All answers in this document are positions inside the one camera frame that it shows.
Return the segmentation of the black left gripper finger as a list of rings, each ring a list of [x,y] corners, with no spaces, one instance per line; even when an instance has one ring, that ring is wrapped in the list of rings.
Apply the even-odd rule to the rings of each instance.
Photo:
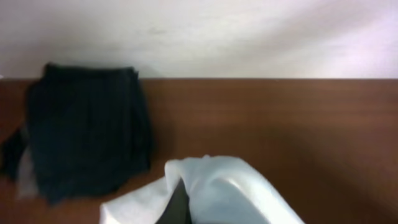
[[[180,179],[163,214],[155,224],[192,224],[189,202],[185,184]]]

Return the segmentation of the white t-shirt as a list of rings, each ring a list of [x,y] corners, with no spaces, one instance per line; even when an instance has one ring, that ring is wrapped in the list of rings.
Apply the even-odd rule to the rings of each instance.
[[[156,223],[183,180],[192,223],[300,224],[274,186],[244,160],[188,157],[165,163],[165,175],[100,206],[100,223]]]

